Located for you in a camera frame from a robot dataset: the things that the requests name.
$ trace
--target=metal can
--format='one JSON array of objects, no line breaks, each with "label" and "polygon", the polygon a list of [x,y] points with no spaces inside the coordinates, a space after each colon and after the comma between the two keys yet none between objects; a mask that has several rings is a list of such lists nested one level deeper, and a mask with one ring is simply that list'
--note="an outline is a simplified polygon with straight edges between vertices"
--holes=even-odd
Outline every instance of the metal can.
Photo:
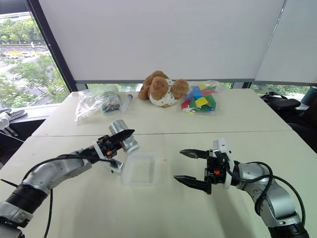
[{"label": "metal can", "polygon": [[[113,135],[127,129],[129,128],[127,127],[127,125],[124,123],[123,120],[116,120],[113,123],[111,123],[109,126],[109,130]],[[122,148],[127,154],[129,154],[132,151],[135,151],[136,149],[138,149],[139,144],[134,139],[133,135],[131,135],[129,138],[122,141]]]}]

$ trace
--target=clear plastic bag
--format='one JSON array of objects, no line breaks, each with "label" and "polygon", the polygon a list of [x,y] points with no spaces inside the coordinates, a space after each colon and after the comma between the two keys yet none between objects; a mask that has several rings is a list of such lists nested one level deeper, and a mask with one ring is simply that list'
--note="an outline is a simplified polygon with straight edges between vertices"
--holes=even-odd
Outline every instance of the clear plastic bag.
[{"label": "clear plastic bag", "polygon": [[118,89],[113,85],[103,85],[79,91],[78,96],[75,122],[87,118],[97,111],[107,114],[120,108]]},{"label": "clear plastic bag", "polygon": [[181,110],[189,115],[211,115],[218,108],[219,93],[226,87],[218,81],[189,81],[189,92],[181,99]]}]

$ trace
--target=white cloth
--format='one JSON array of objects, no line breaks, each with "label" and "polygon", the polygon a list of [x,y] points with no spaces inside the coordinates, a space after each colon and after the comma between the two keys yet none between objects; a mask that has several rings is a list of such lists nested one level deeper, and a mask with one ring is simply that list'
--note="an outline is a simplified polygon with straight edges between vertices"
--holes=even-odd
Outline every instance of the white cloth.
[{"label": "white cloth", "polygon": [[162,97],[160,100],[155,100],[152,95],[150,94],[150,101],[155,105],[155,106],[159,106],[162,107],[165,104],[168,105],[173,105],[177,102],[177,99],[174,98],[174,95],[172,94],[172,92],[170,91],[172,85],[174,84],[174,82],[170,79],[165,79],[168,83],[168,91],[167,93],[164,95],[164,97]]}]

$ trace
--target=clear plastic container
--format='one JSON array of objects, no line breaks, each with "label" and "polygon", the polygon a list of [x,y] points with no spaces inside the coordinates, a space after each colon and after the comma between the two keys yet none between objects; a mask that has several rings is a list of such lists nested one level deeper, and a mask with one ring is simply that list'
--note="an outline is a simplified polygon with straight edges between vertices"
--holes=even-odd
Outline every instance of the clear plastic container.
[{"label": "clear plastic container", "polygon": [[157,182],[157,156],[152,152],[134,152],[124,165],[122,182],[133,186],[150,186]]}]

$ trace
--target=teddy bear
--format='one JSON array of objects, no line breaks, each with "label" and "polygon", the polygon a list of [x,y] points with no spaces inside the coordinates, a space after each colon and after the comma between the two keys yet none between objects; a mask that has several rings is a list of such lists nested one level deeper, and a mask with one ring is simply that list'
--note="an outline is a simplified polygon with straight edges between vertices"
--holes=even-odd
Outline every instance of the teddy bear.
[{"label": "teddy bear", "polygon": [[144,80],[138,96],[140,100],[150,99],[155,106],[166,108],[185,96],[188,90],[186,80],[172,81],[162,71],[157,70]]}]

